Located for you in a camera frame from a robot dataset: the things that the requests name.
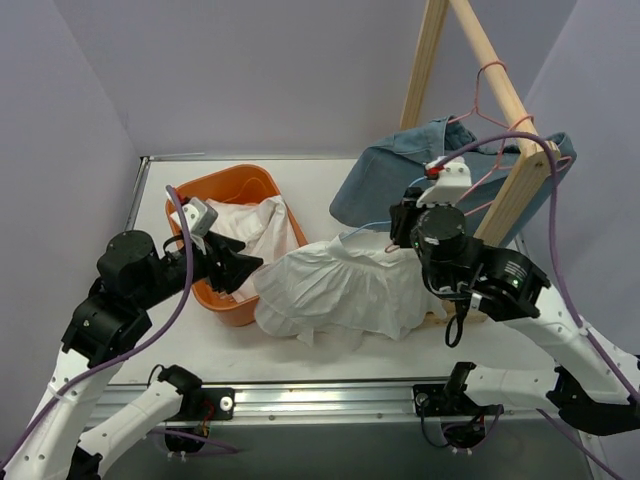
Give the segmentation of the blue wire hanger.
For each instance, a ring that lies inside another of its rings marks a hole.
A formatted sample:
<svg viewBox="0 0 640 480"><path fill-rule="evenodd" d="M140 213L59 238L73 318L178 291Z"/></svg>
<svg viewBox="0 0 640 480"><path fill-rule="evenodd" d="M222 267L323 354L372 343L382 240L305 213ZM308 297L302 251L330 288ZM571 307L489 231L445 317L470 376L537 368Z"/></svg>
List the blue wire hanger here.
<svg viewBox="0 0 640 480"><path fill-rule="evenodd" d="M416 200L422 193L424 189L417 186L410 186L406 189L403 199L405 200ZM373 221L368 222L364 225L356 227L348 232L343 232L338 235L340 240L347 240L348 238L354 237L363 233L379 233L383 230L384 227L390 227L391 220L383 220L383 221Z"/></svg>

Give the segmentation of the white ruffled skirt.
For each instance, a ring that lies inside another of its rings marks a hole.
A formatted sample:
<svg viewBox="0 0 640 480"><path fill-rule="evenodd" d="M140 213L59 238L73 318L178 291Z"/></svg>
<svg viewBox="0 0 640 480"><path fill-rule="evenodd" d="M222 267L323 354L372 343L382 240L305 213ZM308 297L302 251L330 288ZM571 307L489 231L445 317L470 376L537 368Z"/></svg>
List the white ruffled skirt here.
<svg viewBox="0 0 640 480"><path fill-rule="evenodd" d="M317 333L356 347L364 333L395 341L433 314L446 318L442 301L423 284L410 249L387 249L383 233L319 241L279 258L253 277L259 297L254 317L274 337L311 346Z"/></svg>

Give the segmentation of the pink wire hanger front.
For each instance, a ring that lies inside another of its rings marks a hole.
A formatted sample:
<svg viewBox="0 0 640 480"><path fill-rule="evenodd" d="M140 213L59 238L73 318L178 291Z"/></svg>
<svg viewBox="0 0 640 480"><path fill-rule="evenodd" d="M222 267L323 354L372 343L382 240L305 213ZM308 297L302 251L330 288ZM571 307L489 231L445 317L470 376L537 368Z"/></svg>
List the pink wire hanger front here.
<svg viewBox="0 0 640 480"><path fill-rule="evenodd" d="M477 140L477 137L462 122L448 125L448 118L431 120L420 127L397 132L378 142L378 146L389 153L393 160L401 160L414 169L405 180L400 182L402 186L408 185L419 175L423 164L435 161L438 157L446 156ZM463 155L470 169L472 182L478 185L458 203L458 209L467 215L469 233L480 226L488 212L487 203L495 199L519 156L520 149L517 144L509 143L500 149L498 142L480 146ZM551 180L546 179L501 242L503 246L508 245L520 233L547 201L550 194Z"/></svg>

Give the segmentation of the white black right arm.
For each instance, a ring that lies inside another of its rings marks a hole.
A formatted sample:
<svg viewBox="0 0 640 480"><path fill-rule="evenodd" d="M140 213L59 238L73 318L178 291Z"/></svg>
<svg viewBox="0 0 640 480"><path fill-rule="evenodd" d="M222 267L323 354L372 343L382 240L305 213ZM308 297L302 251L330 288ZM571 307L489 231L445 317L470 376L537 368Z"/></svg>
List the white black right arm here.
<svg viewBox="0 0 640 480"><path fill-rule="evenodd" d="M559 290L523 254L467 235L465 217L451 205L421 206L410 188L391 206L390 238L410 248L426 289L450 301L448 330L460 333L470 313L482 313L535 343L551 368L509 370L455 364L442 390L428 397L430 415L469 414L499 405L554 413L585 433L608 436L639 427L639 359L587 324L576 325Z"/></svg>

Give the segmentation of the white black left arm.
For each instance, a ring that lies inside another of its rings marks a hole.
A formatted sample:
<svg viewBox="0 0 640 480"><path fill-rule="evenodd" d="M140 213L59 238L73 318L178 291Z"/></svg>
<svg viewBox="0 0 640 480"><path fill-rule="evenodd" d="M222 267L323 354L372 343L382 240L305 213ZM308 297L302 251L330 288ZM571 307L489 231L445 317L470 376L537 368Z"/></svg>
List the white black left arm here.
<svg viewBox="0 0 640 480"><path fill-rule="evenodd" d="M99 277L74 311L38 410L1 463L4 479L100 479L160 422L194 417L202 382L173 365L135 400L93 429L89 418L121 365L140 351L151 327L148 311L206 280L236 291L263 263L238 240L209 232L202 248L184 245L159 256L143 231L116 235L97 262Z"/></svg>

